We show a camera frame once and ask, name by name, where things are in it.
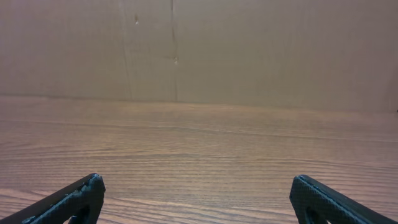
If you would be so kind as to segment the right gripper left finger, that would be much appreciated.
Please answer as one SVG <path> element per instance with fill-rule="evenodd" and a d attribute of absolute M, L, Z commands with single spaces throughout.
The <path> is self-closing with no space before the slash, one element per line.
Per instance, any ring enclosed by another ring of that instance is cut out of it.
<path fill-rule="evenodd" d="M 99 174 L 86 177 L 1 220 L 2 224 L 96 224 L 106 191 Z"/>

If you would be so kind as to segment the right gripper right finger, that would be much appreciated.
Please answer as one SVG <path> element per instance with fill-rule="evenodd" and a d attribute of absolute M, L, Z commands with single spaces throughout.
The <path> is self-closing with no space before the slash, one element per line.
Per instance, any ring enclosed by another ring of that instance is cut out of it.
<path fill-rule="evenodd" d="M 397 224 L 307 175 L 294 177 L 289 199 L 300 224 Z"/>

